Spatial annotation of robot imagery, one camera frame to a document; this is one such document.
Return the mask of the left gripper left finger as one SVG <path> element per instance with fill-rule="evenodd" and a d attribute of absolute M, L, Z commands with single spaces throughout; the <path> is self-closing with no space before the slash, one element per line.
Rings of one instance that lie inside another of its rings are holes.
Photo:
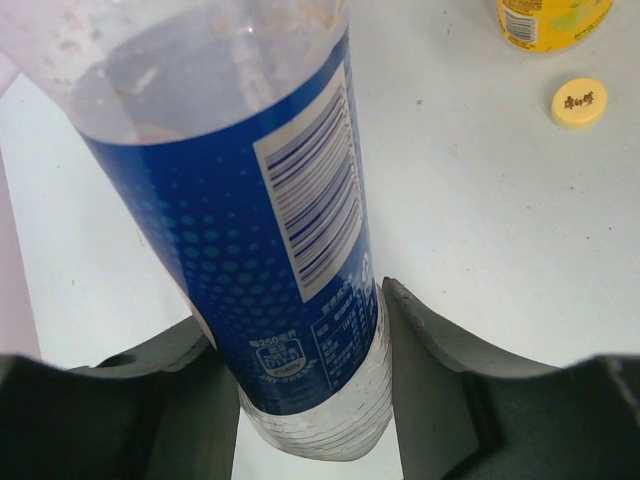
<path fill-rule="evenodd" d="M 194 318 L 95 367 L 1 358 L 4 479 L 228 479 L 238 421 Z"/>

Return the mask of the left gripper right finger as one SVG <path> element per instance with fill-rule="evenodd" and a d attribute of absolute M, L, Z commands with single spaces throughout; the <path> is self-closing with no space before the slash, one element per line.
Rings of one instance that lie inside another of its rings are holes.
<path fill-rule="evenodd" d="M 405 478 L 638 477 L 637 356 L 553 367 L 459 327 L 395 279 L 382 292 Z"/>

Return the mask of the clear water bottle blue label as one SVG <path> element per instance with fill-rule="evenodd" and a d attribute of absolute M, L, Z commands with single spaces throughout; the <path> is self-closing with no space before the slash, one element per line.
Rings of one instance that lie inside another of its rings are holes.
<path fill-rule="evenodd" d="M 342 1 L 5 1 L 1 49 L 67 115 L 239 385 L 299 457 L 392 416 Z"/>

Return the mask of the yellow bottle cap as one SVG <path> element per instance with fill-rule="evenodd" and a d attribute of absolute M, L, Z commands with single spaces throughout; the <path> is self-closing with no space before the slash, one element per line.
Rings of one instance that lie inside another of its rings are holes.
<path fill-rule="evenodd" d="M 563 84 L 551 101 L 551 116 L 568 129 L 584 129 L 602 117 L 608 105 L 608 91 L 597 79 L 581 77 Z"/>

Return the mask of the yellow juice bottle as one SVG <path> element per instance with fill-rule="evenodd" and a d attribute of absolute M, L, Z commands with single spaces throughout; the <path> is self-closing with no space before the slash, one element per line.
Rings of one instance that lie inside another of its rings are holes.
<path fill-rule="evenodd" d="M 533 53 L 572 47 L 589 37 L 610 13 L 613 0 L 497 0 L 504 38 Z"/>

